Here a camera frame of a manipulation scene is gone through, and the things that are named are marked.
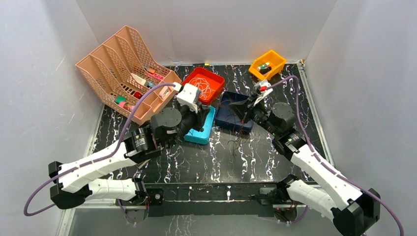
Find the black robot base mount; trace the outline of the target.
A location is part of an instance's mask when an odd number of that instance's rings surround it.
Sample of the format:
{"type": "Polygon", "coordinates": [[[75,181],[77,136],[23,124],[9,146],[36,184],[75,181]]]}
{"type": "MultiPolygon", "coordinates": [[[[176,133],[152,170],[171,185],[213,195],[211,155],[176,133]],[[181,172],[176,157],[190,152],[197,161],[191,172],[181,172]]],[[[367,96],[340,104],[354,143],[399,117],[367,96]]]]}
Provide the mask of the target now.
{"type": "Polygon", "coordinates": [[[133,218],[142,210],[145,217],[177,215],[252,215],[279,220],[299,221],[307,206],[292,200],[282,200],[272,192],[274,182],[260,183],[156,183],[145,184],[147,200],[128,202],[117,200],[133,218]]]}

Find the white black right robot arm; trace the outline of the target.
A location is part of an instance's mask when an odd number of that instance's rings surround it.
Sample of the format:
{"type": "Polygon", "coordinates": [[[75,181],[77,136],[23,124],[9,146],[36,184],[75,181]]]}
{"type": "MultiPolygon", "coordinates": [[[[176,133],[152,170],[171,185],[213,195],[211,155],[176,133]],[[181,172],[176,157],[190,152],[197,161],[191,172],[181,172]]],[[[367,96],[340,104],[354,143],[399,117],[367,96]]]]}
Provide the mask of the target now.
{"type": "Polygon", "coordinates": [[[296,116],[289,104],[280,102],[266,109],[262,101],[256,103],[250,97],[230,103],[229,108],[242,123],[252,120],[272,134],[271,143],[278,153],[306,171],[321,187],[314,188],[288,175],[264,197],[284,204],[304,203],[332,221],[343,236],[361,236],[379,220],[380,204],[342,180],[343,175],[309,146],[306,136],[295,128],[296,116]]]}

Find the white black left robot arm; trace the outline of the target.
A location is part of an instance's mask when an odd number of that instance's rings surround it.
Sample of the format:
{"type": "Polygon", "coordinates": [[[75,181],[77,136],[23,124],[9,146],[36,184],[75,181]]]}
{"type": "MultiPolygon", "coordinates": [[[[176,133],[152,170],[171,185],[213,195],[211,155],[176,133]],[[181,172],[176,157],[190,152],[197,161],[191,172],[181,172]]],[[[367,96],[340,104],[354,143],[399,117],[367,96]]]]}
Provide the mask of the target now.
{"type": "Polygon", "coordinates": [[[184,140],[190,130],[202,131],[210,113],[209,106],[164,108],[142,127],[130,132],[121,142],[78,161],[49,165],[56,177],[50,198],[60,209],[70,209],[89,200],[117,199],[142,205],[149,195],[140,178],[108,180],[103,177],[121,168],[144,164],[157,158],[165,148],[184,140]]]}

